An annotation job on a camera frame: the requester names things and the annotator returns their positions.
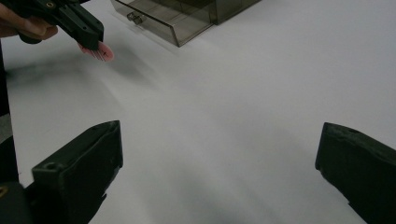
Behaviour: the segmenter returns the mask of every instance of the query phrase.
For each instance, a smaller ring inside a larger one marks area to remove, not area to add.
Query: pink object
[[[104,44],[101,41],[99,41],[99,49],[98,50],[86,49],[86,48],[82,47],[80,44],[78,44],[78,46],[83,53],[88,53],[92,57],[96,58],[97,60],[109,62],[114,59],[114,53],[111,50],[111,48],[109,48],[106,44]]]

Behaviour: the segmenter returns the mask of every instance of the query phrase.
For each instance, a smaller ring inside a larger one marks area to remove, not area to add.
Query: pink brush
[[[114,59],[114,53],[111,50],[111,48],[109,48],[106,44],[104,44],[101,41],[99,41],[98,50],[85,49],[80,44],[78,44],[78,46],[83,53],[88,53],[97,60],[110,62]]]

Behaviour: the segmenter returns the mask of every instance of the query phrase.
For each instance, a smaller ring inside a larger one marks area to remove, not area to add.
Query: hand
[[[58,28],[37,17],[22,18],[0,4],[0,38],[17,35],[18,32],[34,39],[45,40],[56,35]]]

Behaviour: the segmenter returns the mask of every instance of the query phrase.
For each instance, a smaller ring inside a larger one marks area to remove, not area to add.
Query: white table surface
[[[261,0],[180,49],[84,6],[115,61],[63,31],[2,41],[25,186],[119,119],[124,167],[92,223],[364,223],[314,163],[325,121],[396,148],[396,1]]]

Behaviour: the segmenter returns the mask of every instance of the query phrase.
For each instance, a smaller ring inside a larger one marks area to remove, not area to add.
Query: white backdrop
[[[21,182],[119,119],[124,167],[94,224],[363,220],[315,170],[325,121],[396,148],[396,1],[261,0],[178,49],[84,4],[116,60],[60,31],[3,39]]]

